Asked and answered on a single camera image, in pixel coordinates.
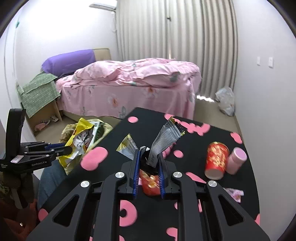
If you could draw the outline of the left hand brown sleeve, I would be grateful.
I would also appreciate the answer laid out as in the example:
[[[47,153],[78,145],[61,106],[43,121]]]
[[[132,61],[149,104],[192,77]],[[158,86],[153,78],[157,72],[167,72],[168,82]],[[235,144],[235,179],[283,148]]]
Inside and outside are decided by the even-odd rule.
[[[34,175],[1,172],[1,240],[26,240],[38,222]]]

